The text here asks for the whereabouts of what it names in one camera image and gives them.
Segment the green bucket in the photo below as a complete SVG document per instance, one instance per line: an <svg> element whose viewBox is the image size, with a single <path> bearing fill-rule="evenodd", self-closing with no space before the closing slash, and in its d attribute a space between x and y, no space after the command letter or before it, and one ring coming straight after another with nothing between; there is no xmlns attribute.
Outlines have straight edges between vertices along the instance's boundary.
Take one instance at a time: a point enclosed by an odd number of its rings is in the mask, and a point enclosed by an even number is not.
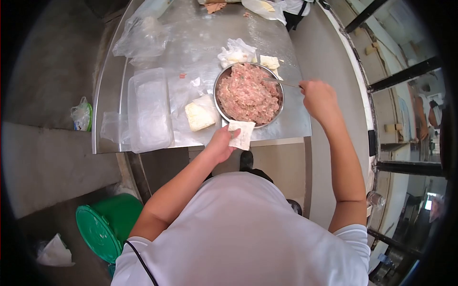
<svg viewBox="0 0 458 286"><path fill-rule="evenodd" d="M76 224L89 248L106 262L115 263L142 209L133 195L119 194L91 206L79 206Z"/></svg>

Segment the left hand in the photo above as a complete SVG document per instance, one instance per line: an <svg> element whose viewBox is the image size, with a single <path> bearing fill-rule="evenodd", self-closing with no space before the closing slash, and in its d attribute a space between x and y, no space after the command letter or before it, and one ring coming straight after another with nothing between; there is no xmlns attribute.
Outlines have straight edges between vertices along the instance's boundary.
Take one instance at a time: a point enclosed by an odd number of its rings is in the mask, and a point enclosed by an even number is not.
<svg viewBox="0 0 458 286"><path fill-rule="evenodd" d="M214 160L215 164L222 163L226 161L232 151L234 151L235 147L229 147L229 141L231 140L231 132L228 131L229 125L224 126L221 129L218 129L215 134L213 134L210 143L208 143L207 147L203 153L207 154L212 160ZM240 129L233 131L234 138L239 136Z"/></svg>

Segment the plastic bag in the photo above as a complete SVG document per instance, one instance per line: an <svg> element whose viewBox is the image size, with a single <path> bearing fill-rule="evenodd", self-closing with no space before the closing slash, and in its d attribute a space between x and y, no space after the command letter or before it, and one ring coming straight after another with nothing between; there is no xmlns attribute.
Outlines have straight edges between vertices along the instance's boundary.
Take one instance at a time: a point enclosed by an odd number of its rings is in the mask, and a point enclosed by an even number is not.
<svg viewBox="0 0 458 286"><path fill-rule="evenodd" d="M91 131L92 106L87 103L86 97L82 97L80 104L70 109L73 127L78 131Z"/></svg>
<svg viewBox="0 0 458 286"><path fill-rule="evenodd" d="M221 66L225 69L228 65L235 63L257 62L256 48L245 44L242 39L228 39L228 49L221 48L223 51L218 54Z"/></svg>
<svg viewBox="0 0 458 286"><path fill-rule="evenodd" d="M154 2L146 0L126 20L121 38L113 48L114 56L155 57L164 52L169 32L156 19L157 7Z"/></svg>
<svg viewBox="0 0 458 286"><path fill-rule="evenodd" d="M71 252L65 247L60 239L60 234L56 234L53 239L44 247L38 250L37 262L47 266L73 266Z"/></svg>
<svg viewBox="0 0 458 286"><path fill-rule="evenodd" d="M127 114L104 112L100 138L106 138L117 144L130 144L130 137Z"/></svg>
<svg viewBox="0 0 458 286"><path fill-rule="evenodd" d="M268 11L263 2L270 4L275 9L275 11ZM246 9L255 12L265 19L279 20L283 23L283 25L286 26L285 16L283 15L283 10L286 8L286 1L280 0L278 2L272 2L267 0L242 0L242 5Z"/></svg>

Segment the meat filling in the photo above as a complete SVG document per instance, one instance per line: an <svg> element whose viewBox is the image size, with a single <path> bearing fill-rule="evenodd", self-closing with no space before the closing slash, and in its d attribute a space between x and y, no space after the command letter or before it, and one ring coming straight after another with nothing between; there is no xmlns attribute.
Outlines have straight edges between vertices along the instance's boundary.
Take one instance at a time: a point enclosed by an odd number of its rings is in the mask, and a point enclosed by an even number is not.
<svg viewBox="0 0 458 286"><path fill-rule="evenodd" d="M221 80L218 98L224 111L237 121L269 123L278 111L277 83L263 81L270 75L256 65L232 66L229 77Z"/></svg>

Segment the hand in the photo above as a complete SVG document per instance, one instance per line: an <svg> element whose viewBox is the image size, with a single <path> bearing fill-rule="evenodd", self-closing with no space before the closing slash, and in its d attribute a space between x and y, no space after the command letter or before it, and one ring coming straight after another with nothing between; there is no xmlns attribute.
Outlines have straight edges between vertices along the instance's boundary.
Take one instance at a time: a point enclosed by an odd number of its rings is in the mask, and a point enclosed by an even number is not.
<svg viewBox="0 0 458 286"><path fill-rule="evenodd" d="M343 120L336 92L329 84L311 80L300 81L299 86L302 88L300 92L305 96L305 108L322 126Z"/></svg>
<svg viewBox="0 0 458 286"><path fill-rule="evenodd" d="M207 147L203 153L207 154L211 159L214 160L215 164L222 163L226 161L232 151L234 151L235 147L229 147L229 140L231 139L231 132L228 131L229 125L224 126L221 129L218 129L215 134L213 134L210 143L208 143ZM233 131L234 138L239 136L240 129Z"/></svg>

